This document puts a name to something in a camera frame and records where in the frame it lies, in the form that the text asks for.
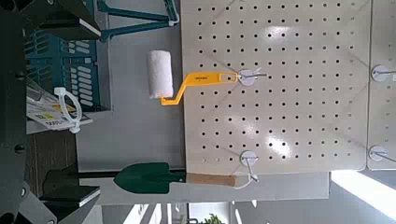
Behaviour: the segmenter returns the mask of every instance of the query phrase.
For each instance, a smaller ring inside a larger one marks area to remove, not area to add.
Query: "wall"
[[[396,186],[395,172],[366,172],[379,176],[383,183]],[[383,215],[368,203],[360,200],[332,183],[329,200],[235,203],[245,224],[394,224],[396,221]]]
[[[166,14],[163,1],[108,1],[111,7]],[[136,24],[110,17],[111,27]],[[162,106],[149,99],[146,55],[150,50],[172,52],[174,85],[180,85],[180,26],[116,36],[110,44],[113,76],[112,118],[97,119],[77,136],[80,171],[119,170],[145,161],[166,161],[184,167],[183,112],[180,105]]]

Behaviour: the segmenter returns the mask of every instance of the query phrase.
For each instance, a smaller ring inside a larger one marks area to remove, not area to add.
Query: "white pegboard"
[[[185,93],[187,170],[258,174],[366,165],[371,1],[181,1],[183,73],[268,77]]]
[[[382,64],[396,70],[396,3],[394,0],[373,2],[372,60],[371,66]],[[389,77],[384,82],[370,80],[369,141],[368,149],[381,146],[396,158],[396,83]],[[371,170],[396,169],[396,163],[367,159]]]

